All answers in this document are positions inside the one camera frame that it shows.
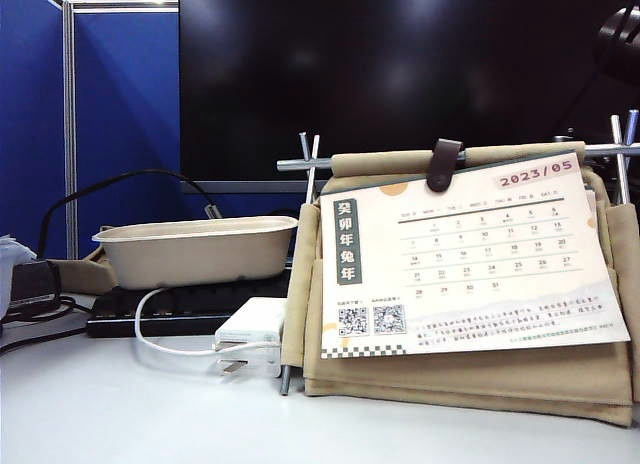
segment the disposable bowl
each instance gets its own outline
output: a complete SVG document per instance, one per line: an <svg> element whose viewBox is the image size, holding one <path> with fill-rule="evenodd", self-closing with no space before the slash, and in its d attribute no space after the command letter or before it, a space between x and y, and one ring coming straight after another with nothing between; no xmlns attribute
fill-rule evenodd
<svg viewBox="0 0 640 464"><path fill-rule="evenodd" d="M279 274L297 223L258 216L136 224L93 240L104 246L121 287L193 286Z"/></svg>

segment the black keyboard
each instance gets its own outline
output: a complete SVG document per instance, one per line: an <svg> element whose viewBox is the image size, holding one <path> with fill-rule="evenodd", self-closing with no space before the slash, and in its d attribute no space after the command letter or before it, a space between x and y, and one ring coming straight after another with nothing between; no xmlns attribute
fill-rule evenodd
<svg viewBox="0 0 640 464"><path fill-rule="evenodd" d="M147 301L140 329L145 336L212 335L251 297L286 297L290 271L269 279L176 287ZM96 299L87 322L90 337L132 337L133 317L149 291L115 287Z"/></svg>

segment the blue cubicle partition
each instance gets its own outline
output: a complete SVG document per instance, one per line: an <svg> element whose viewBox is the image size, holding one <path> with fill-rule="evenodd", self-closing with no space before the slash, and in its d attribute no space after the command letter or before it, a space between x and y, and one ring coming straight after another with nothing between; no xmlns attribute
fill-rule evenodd
<svg viewBox="0 0 640 464"><path fill-rule="evenodd" d="M178 14L77 14L75 30L78 187L141 168L179 171ZM304 196L213 198L234 217L297 210ZM79 202L80 255L102 224L205 218L204 204L168 177L123 181Z"/></svg>
<svg viewBox="0 0 640 464"><path fill-rule="evenodd" d="M64 196L62 11L0 0L0 236L35 250L45 210ZM64 209L47 256L65 257Z"/></svg>
<svg viewBox="0 0 640 464"><path fill-rule="evenodd" d="M62 12L47 0L0 2L0 235L35 247L42 213L65 191ZM179 171L178 14L85 9L74 23L78 189L135 169ZM225 217L303 200L213 197ZM100 225L204 218L203 206L165 176L122 181L79 200L79 254L95 248ZM65 257L63 209L49 242L47 257Z"/></svg>

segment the white charger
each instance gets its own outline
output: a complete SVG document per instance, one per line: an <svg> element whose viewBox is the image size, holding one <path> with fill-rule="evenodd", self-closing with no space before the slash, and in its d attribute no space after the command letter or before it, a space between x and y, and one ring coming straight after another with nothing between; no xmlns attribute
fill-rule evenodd
<svg viewBox="0 0 640 464"><path fill-rule="evenodd" d="M214 335L214 349L224 352L218 369L261 376L280 375L280 344L287 300L276 297L252 297L238 309Z"/></svg>

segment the qr code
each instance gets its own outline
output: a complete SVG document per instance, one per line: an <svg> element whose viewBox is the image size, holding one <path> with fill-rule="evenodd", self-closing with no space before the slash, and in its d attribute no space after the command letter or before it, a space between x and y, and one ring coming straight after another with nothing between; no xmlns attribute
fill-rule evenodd
<svg viewBox="0 0 640 464"><path fill-rule="evenodd" d="M403 334L406 332L404 306L380 306L373 308L373 332L375 334Z"/></svg>
<svg viewBox="0 0 640 464"><path fill-rule="evenodd" d="M340 336L363 336L369 333L369 313L366 307L340 309L338 320Z"/></svg>

